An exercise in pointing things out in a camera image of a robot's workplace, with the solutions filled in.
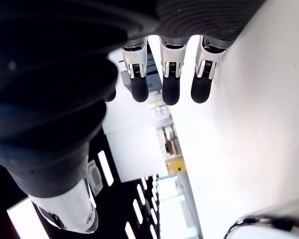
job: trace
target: ribbed black rubber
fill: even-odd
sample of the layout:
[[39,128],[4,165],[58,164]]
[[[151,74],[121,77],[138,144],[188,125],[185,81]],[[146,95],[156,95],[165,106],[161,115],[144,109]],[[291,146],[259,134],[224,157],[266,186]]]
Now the ribbed black rubber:
[[131,90],[134,100],[136,100],[137,102],[146,101],[149,97],[147,77],[134,77],[133,79],[131,79]]
[[175,105],[179,100],[180,83],[179,77],[163,76],[163,100],[169,105]]
[[158,34],[235,40],[265,0],[161,0]]
[[209,80],[207,77],[198,78],[196,73],[194,73],[190,91],[193,101],[199,104],[206,102],[210,95],[211,83],[212,80]]

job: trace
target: silver metal part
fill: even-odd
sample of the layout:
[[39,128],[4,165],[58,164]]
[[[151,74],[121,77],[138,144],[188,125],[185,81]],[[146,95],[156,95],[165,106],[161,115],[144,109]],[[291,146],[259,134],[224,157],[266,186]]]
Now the silver metal part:
[[181,69],[184,65],[187,43],[188,41],[183,44],[168,43],[160,37],[161,66],[165,77],[169,77],[170,63],[176,64],[175,76],[177,78],[180,77]]
[[[225,48],[221,47],[220,49],[223,49],[222,52],[212,53],[211,51],[208,51],[206,50],[206,48],[204,48],[203,41],[204,41],[204,36],[200,36],[200,40],[197,47],[197,53],[196,53],[195,73],[198,78],[201,78],[204,72],[206,61],[211,61],[212,66],[208,78],[212,80],[215,75],[215,70],[219,66],[221,60],[223,59],[226,50]],[[207,45],[206,47],[209,46],[216,48],[216,46],[212,44]]]
[[93,233],[98,226],[98,215],[92,205],[88,185],[82,179],[70,191],[53,198],[29,198],[42,215],[54,226],[83,234]]
[[148,61],[148,38],[142,38],[143,41],[138,39],[132,40],[128,42],[128,45],[122,47],[122,54],[125,62],[125,66],[128,70],[129,76],[131,79],[135,77],[135,68],[133,65],[138,65],[137,69],[140,71],[141,77],[146,76],[146,67]]
[[99,168],[96,166],[94,159],[87,164],[87,167],[91,191],[94,197],[96,197],[103,189],[102,176]]

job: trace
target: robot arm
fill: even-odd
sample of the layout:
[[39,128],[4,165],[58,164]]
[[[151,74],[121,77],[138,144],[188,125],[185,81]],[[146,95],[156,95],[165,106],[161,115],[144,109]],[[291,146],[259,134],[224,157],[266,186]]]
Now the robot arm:
[[215,37],[198,46],[193,88],[200,90],[192,96],[203,102],[223,43],[238,37],[263,1],[0,1],[0,165],[52,224],[94,232],[86,156],[104,100],[115,96],[118,72],[108,53],[125,43],[133,96],[145,101],[146,37],[160,35],[163,97],[173,105],[189,38]]

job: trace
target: black rubber cover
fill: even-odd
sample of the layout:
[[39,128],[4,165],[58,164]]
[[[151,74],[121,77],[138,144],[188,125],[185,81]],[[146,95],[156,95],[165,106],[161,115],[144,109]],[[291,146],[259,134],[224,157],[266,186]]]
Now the black rubber cover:
[[163,100],[169,105],[175,105],[179,100],[179,77],[163,76]]
[[115,99],[115,96],[116,96],[116,88],[114,87],[114,89],[111,91],[111,93],[104,97],[104,100],[106,102],[111,102],[112,100]]
[[147,77],[134,77],[134,79],[131,79],[131,89],[134,100],[137,102],[146,101],[149,97]]
[[196,103],[204,103],[208,100],[211,82],[207,77],[198,78],[196,73],[194,73],[193,83],[191,85],[191,98]]

